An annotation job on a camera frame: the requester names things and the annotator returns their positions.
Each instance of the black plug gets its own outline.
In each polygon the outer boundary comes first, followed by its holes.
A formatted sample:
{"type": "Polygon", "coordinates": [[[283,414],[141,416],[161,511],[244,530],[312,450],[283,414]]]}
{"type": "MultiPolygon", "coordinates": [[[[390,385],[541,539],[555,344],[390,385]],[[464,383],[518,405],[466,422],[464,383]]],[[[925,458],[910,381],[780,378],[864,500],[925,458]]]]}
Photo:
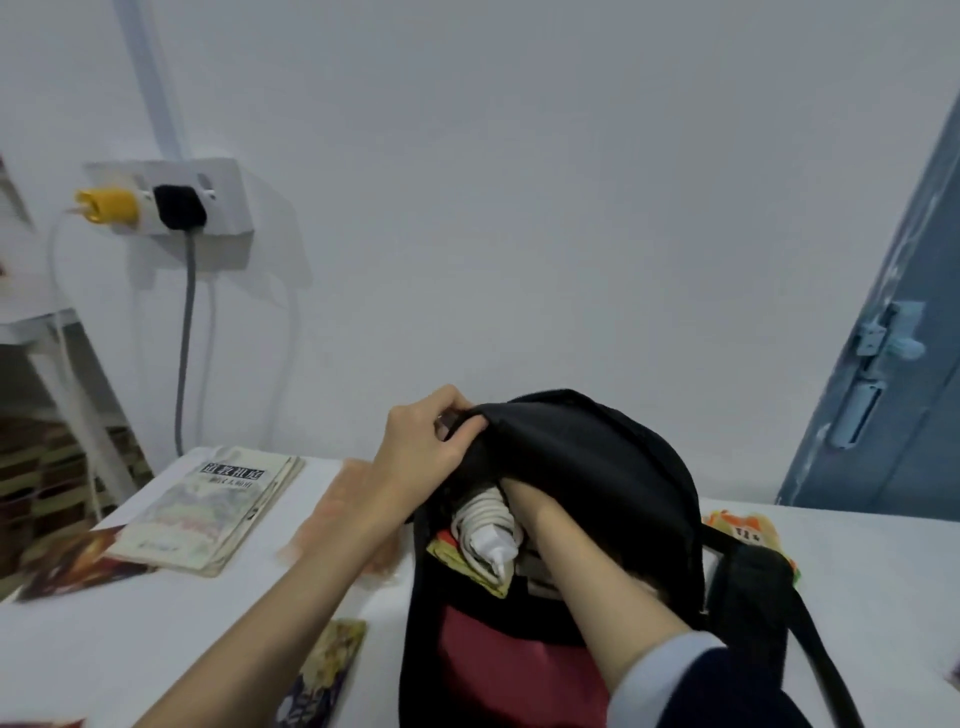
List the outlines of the black plug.
{"type": "Polygon", "coordinates": [[[160,222],[172,231],[202,230],[206,208],[197,190],[188,184],[159,184],[154,187],[160,222]]]}

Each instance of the coiled cable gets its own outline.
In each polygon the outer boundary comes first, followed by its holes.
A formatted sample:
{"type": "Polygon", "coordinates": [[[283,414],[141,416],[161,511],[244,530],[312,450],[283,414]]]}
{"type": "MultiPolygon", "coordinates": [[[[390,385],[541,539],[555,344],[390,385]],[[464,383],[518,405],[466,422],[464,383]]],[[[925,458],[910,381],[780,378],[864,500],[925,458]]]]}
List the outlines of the coiled cable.
{"type": "Polygon", "coordinates": [[[503,493],[495,485],[481,491],[453,514],[450,533],[460,545],[460,552],[469,566],[494,586],[506,584],[514,575],[513,558],[498,563],[478,552],[473,537],[481,528],[495,526],[510,534],[516,548],[523,542],[523,528],[510,512],[503,493]]]}

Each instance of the white cord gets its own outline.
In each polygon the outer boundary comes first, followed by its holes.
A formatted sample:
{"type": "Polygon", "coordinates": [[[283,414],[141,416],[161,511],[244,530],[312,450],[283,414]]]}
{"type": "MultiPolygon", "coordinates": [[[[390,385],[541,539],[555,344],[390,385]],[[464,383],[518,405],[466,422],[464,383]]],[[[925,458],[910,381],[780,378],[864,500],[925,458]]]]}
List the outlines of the white cord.
{"type": "MultiPolygon", "coordinates": [[[[63,330],[63,319],[60,316],[60,312],[66,307],[66,302],[63,299],[62,290],[60,289],[60,283],[57,281],[57,239],[60,235],[60,228],[63,225],[63,222],[70,215],[75,215],[82,213],[84,209],[82,207],[68,207],[65,210],[62,210],[58,215],[57,219],[54,220],[54,224],[50,228],[50,232],[47,233],[46,240],[46,254],[47,254],[47,278],[50,279],[50,287],[53,290],[54,294],[54,328],[57,330],[57,341],[60,344],[60,364],[66,374],[67,380],[67,391],[69,392],[70,399],[73,401],[73,406],[80,412],[80,398],[78,397],[77,390],[77,377],[73,368],[73,361],[70,359],[70,350],[66,345],[66,333],[63,330]]],[[[102,521],[104,518],[103,509],[100,507],[100,499],[97,496],[97,474],[94,472],[93,462],[90,460],[89,455],[84,453],[86,459],[86,483],[87,487],[90,489],[90,502],[93,505],[93,513],[96,516],[97,522],[102,521]]]]}
{"type": "Polygon", "coordinates": [[[519,546],[523,541],[523,529],[514,519],[514,514],[503,499],[503,494],[496,486],[491,486],[486,491],[478,493],[468,500],[460,509],[453,514],[453,522],[450,524],[450,533],[460,545],[460,552],[464,559],[479,573],[484,579],[495,586],[501,586],[506,583],[509,577],[513,576],[513,562],[507,565],[509,574],[501,569],[500,573],[494,572],[496,564],[491,564],[476,552],[472,544],[472,536],[484,526],[496,526],[502,528],[514,537],[514,543],[519,546]]]}

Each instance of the gray cable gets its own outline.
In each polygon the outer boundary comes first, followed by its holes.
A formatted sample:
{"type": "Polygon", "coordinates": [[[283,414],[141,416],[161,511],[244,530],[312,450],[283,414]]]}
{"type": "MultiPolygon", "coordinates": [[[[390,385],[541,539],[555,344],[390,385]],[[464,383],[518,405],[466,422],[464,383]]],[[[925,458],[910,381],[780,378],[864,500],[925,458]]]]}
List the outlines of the gray cable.
{"type": "Polygon", "coordinates": [[[183,389],[186,386],[186,362],[190,354],[190,326],[193,323],[193,299],[197,293],[197,248],[193,232],[186,231],[186,301],[183,304],[183,328],[180,337],[180,369],[177,372],[177,411],[174,415],[174,444],[183,455],[183,389]]]}

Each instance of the orange package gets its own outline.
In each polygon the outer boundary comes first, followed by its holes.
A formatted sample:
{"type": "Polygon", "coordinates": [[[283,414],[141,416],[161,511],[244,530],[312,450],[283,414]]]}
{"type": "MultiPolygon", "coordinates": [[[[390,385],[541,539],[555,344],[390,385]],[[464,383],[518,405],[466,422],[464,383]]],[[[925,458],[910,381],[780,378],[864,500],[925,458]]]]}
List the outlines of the orange package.
{"type": "MultiPolygon", "coordinates": [[[[313,513],[300,524],[290,543],[280,550],[278,556],[289,564],[293,564],[305,551],[316,544],[327,526],[339,518],[350,502],[362,491],[370,467],[371,463],[366,460],[353,458],[344,460],[340,472],[330,482],[326,493],[317,501],[313,513]]],[[[394,572],[399,561],[400,529],[394,531],[380,545],[361,573],[389,576],[394,572]]]]}

